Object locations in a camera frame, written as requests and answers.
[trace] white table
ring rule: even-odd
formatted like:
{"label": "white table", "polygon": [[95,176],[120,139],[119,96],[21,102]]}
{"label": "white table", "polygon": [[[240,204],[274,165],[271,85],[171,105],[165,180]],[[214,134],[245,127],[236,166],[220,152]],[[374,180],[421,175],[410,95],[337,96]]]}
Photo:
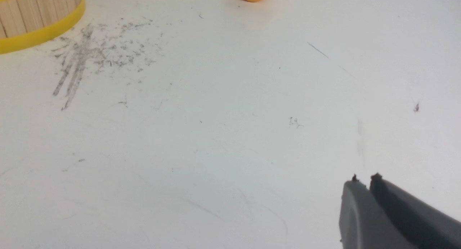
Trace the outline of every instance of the white table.
{"label": "white table", "polygon": [[0,248],[339,249],[354,173],[461,219],[460,3],[87,0],[0,56]]}

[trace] wooden stick basket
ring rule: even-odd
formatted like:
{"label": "wooden stick basket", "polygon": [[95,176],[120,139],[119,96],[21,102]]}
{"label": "wooden stick basket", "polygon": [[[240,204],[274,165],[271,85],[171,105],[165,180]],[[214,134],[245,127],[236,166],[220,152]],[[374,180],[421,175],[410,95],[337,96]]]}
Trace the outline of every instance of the wooden stick basket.
{"label": "wooden stick basket", "polygon": [[63,34],[84,11],[85,0],[0,0],[0,54]]}

